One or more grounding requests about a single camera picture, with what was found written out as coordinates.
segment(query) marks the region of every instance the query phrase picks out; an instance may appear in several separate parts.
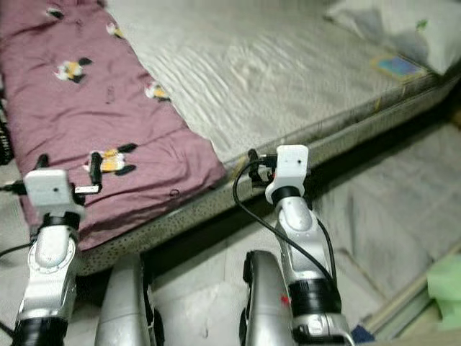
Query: gray sheet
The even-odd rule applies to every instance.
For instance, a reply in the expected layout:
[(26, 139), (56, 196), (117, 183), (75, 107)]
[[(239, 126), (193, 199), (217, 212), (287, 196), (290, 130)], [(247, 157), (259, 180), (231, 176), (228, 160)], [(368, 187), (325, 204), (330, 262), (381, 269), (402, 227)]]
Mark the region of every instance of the gray sheet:
[(299, 129), (321, 138), (342, 112), (405, 94), (371, 66), (388, 52), (326, 21), (326, 1), (108, 3), (140, 62), (222, 162)]

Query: bed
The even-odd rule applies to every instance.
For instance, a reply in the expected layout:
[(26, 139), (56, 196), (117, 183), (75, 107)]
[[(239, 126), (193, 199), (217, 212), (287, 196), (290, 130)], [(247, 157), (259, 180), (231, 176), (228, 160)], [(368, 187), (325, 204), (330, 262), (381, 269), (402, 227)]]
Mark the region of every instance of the bed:
[[(328, 5), (107, 1), (120, 36), (189, 128), (211, 141), (226, 174), (187, 203), (86, 249), (82, 275), (232, 208), (231, 181), (249, 148), (304, 143), (314, 167), (433, 107), (459, 80), (456, 69), (444, 77), (424, 70), (405, 81), (378, 71), (372, 61), (394, 53), (326, 21)], [(260, 193), (248, 181), (239, 189), (246, 199)]]

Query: red dot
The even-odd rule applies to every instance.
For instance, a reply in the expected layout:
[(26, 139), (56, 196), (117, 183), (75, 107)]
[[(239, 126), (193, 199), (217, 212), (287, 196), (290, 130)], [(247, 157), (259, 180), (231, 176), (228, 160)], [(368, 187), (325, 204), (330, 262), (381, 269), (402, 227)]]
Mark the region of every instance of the red dot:
[(287, 306), (290, 305), (290, 298), (288, 298), (286, 295), (282, 295), (280, 297), (280, 300), (282, 301), (284, 305), (287, 305)]

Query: black cable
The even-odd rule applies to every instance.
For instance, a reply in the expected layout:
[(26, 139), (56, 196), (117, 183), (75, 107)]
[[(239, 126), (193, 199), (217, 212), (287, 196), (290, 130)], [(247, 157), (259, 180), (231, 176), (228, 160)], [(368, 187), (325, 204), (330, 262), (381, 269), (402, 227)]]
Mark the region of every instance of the black cable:
[(331, 266), (331, 276), (333, 276), (333, 280), (335, 283), (338, 283), (338, 278), (336, 276), (336, 262), (334, 260), (334, 253), (333, 253), (333, 245), (331, 244), (330, 235), (328, 234), (325, 225), (323, 225), (322, 221), (317, 218), (318, 225), (322, 229), (323, 235), (326, 239), (326, 245), (328, 246), (328, 253), (330, 255), (330, 266)]
[(240, 208), (243, 209), (247, 214), (249, 214), (252, 218), (254, 218), (256, 221), (258, 221), (262, 226), (266, 227), (269, 229), (275, 236), (286, 242), (288, 245), (291, 247), (294, 247), (296, 250), (298, 250), (303, 256), (308, 258), (325, 276), (325, 278), (334, 286), (336, 287), (336, 281), (331, 277), (330, 273), (328, 270), (318, 261), (316, 260), (311, 254), (309, 254), (307, 251), (305, 251), (302, 247), (300, 247), (296, 242), (285, 236), (282, 232), (280, 232), (278, 229), (275, 227), (272, 227), (269, 223), (267, 223), (265, 220), (257, 216), (256, 214), (252, 213), (243, 203), (240, 201), (238, 198), (237, 194), (237, 186), (238, 186), (238, 181), (242, 177), (243, 173), (253, 164), (258, 163), (258, 164), (263, 164), (264, 160), (263, 159), (258, 159), (254, 161), (250, 161), (247, 163), (237, 174), (236, 179), (233, 182), (232, 186), (232, 196), (233, 200), (235, 201), (236, 205), (238, 205)]
[(6, 250), (0, 252), (0, 258), (3, 257), (5, 254), (9, 254), (10, 252), (15, 252), (17, 250), (25, 249), (26, 247), (30, 247), (30, 246), (32, 246), (32, 243), (19, 245), (18, 247), (11, 247), (9, 249), (6, 249)]
[[(9, 249), (6, 249), (6, 250), (0, 252), (0, 258), (2, 258), (5, 254), (9, 254), (11, 252), (15, 252), (15, 251), (18, 251), (18, 250), (21, 250), (21, 249), (25, 249), (27, 247), (30, 247), (31, 245), (32, 245), (32, 243), (27, 243), (27, 244), (19, 245), (17, 247), (11, 247)], [(7, 333), (9, 337), (13, 338), (14, 330), (9, 328), (2, 321), (0, 321), (0, 329), (2, 331), (4, 331), (5, 333)]]
[(5, 325), (2, 321), (0, 321), (0, 329), (3, 330), (9, 337), (13, 339), (14, 330)]

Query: small card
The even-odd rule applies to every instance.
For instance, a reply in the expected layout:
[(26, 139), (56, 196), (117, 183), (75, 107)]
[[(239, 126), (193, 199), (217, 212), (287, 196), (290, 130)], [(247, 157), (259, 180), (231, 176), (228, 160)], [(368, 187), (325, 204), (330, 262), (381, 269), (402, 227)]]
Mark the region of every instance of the small card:
[(399, 81), (421, 77), (428, 71), (401, 56), (383, 56), (372, 60), (372, 66)]

